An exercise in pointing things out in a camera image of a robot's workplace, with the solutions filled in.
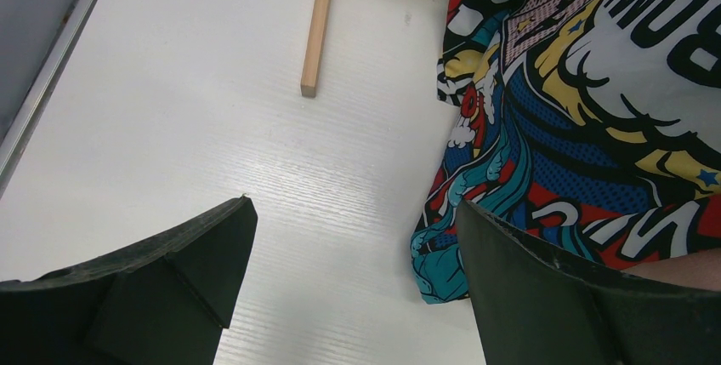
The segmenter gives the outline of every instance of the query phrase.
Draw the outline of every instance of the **comic print cloth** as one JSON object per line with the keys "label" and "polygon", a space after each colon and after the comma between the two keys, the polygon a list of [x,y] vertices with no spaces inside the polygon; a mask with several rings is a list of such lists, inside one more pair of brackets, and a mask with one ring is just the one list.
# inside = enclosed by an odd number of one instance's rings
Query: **comic print cloth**
{"label": "comic print cloth", "polygon": [[615,269],[721,246],[720,32],[721,0],[450,0],[423,298],[468,293],[462,199]]}

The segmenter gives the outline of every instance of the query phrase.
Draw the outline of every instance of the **blue star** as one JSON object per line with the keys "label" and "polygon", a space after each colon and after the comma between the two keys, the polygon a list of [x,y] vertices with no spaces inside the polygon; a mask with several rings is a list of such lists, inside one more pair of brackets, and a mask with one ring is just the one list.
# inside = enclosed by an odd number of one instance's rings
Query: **blue star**
{"label": "blue star", "polygon": [[706,188],[708,188],[711,185],[718,185],[718,182],[716,181],[716,175],[718,175],[718,172],[709,172],[702,169],[701,173],[696,178],[702,180],[703,183],[706,184]]}
{"label": "blue star", "polygon": [[579,19],[579,20],[578,20],[578,23],[576,23],[574,26],[572,26],[572,27],[568,30],[568,34],[570,35],[570,34],[573,33],[574,31],[577,31],[577,30],[581,29],[581,24],[582,24],[582,23],[583,23],[583,19]]}

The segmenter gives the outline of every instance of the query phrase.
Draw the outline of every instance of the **white cloud print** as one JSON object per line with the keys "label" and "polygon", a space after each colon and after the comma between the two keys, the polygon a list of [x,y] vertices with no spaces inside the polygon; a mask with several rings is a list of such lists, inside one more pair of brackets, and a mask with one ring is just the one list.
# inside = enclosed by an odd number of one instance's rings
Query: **white cloud print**
{"label": "white cloud print", "polygon": [[451,138],[448,140],[448,148],[457,146],[458,148],[465,148],[466,144],[473,141],[475,138],[475,131],[468,127],[470,120],[466,117],[458,118],[456,127],[451,131]]}

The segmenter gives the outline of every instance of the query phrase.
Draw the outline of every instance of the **pop art fabric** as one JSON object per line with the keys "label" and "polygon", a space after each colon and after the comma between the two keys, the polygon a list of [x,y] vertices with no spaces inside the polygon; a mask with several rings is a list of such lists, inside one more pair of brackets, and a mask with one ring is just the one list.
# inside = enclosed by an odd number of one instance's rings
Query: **pop art fabric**
{"label": "pop art fabric", "polygon": [[719,33],[721,0],[450,0],[461,114],[412,235],[423,298],[468,293],[463,199],[619,270],[721,246]]}

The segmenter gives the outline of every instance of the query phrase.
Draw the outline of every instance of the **wooden block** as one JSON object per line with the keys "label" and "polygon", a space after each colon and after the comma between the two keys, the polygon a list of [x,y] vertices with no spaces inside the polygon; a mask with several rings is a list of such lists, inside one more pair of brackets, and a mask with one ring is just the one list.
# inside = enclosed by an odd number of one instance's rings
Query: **wooden block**
{"label": "wooden block", "polygon": [[303,97],[315,97],[318,73],[321,70],[321,56],[323,42],[326,38],[330,4],[331,0],[315,0],[313,6],[313,18],[310,21],[310,34],[308,35],[308,47],[305,50],[303,75],[300,78],[300,92]]}

